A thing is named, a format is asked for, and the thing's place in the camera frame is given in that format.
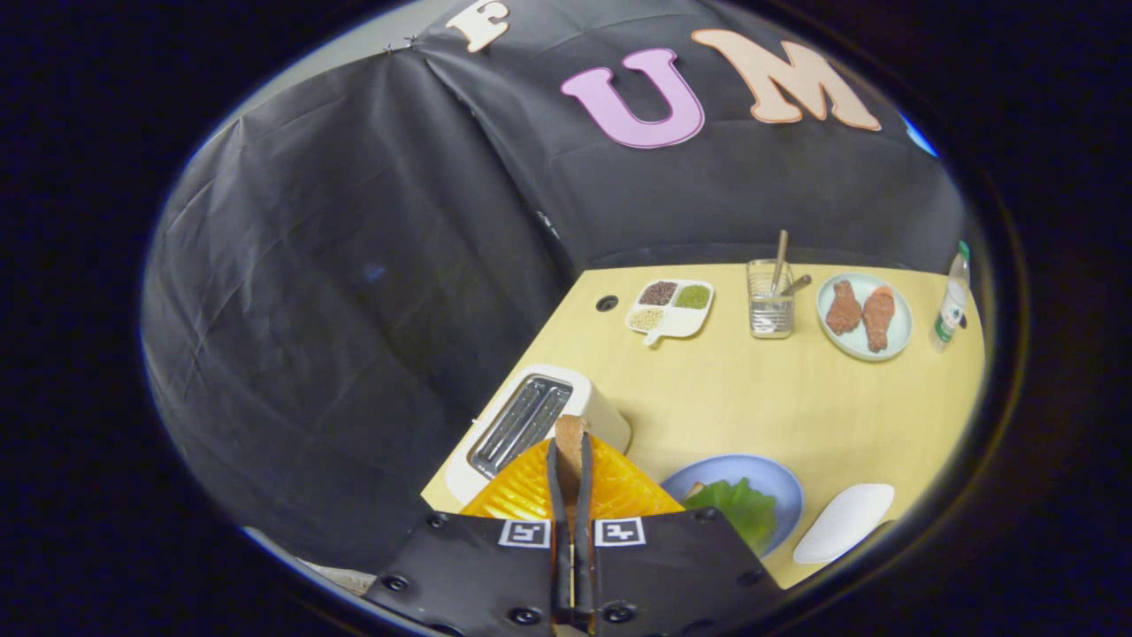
yellow table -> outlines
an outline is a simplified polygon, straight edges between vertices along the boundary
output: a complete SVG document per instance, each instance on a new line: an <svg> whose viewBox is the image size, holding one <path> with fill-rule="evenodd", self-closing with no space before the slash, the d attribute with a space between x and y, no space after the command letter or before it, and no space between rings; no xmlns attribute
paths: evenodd
<svg viewBox="0 0 1132 637"><path fill-rule="evenodd" d="M967 428L985 358L974 301L967 308L967 329L958 332L949 348L938 354L931 346L944 275L791 266L796 276L809 274L814 282L798 292L788 339L751 336L745 264L591 269L512 371L544 363L589 378L633 429L628 458L658 483L720 454L757 454L790 468L805 491L805 510L797 530L764 560L782 587L821 568L795 563L794 549L846 488L866 482L895 487L885 519L898 518L916 502ZM895 359L851 359L823 333L817 290L827 277L849 270L884 278L911 307L912 339ZM650 350L641 343L644 335L625 327L625 312L655 278L707 281L715 298L698 335L662 338ZM616 294L620 303L598 311L595 303L606 294ZM444 481L451 462L421 496L434 508L455 513L462 507Z"/></svg>

white toaster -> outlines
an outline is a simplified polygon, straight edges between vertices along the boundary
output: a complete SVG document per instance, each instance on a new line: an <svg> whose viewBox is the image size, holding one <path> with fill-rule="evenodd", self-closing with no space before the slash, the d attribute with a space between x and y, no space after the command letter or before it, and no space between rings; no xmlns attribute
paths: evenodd
<svg viewBox="0 0 1132 637"><path fill-rule="evenodd" d="M621 454L628 449L628 423L589 379L573 370L531 365L507 384L456 447L444 476L448 491L462 505L471 502L507 463L554 438L559 416L581 416L591 436Z"/></svg>

fried chicken drumstick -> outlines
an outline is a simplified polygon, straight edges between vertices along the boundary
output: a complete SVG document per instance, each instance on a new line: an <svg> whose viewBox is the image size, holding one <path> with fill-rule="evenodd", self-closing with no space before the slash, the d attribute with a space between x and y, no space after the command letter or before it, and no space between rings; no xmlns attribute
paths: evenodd
<svg viewBox="0 0 1132 637"><path fill-rule="evenodd" d="M833 304L825 315L825 325L840 337L857 329L857 325L860 324L860 303L857 302L852 283L849 281L834 283L833 294Z"/></svg>
<svg viewBox="0 0 1132 637"><path fill-rule="evenodd" d="M889 347L889 324L892 322L892 315L895 312L897 301L892 298L892 289L889 286L876 287L876 291L865 299L861 318L865 321L869 352L881 352Z"/></svg>

green lettuce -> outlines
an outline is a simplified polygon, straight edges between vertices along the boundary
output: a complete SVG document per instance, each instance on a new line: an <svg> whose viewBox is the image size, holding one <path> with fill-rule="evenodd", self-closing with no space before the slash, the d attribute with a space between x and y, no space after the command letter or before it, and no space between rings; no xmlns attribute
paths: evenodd
<svg viewBox="0 0 1132 637"><path fill-rule="evenodd" d="M731 523L739 537L756 556L770 546L778 522L774 519L774 497L763 496L751 489L747 479L730 485L727 481L713 482L683 502L687 509L715 507Z"/></svg>

letter u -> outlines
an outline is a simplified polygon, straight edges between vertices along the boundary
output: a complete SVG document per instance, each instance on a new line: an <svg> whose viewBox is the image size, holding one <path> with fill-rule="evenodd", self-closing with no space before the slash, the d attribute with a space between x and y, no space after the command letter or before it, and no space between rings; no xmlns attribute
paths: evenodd
<svg viewBox="0 0 1132 637"><path fill-rule="evenodd" d="M671 114L659 121L641 121L610 86L614 72L592 68L563 83L561 91L577 97L593 121L618 144L634 148L672 146L695 137L704 124L704 109L688 83L672 64L670 49L645 49L626 57L621 64L644 72L668 101Z"/></svg>

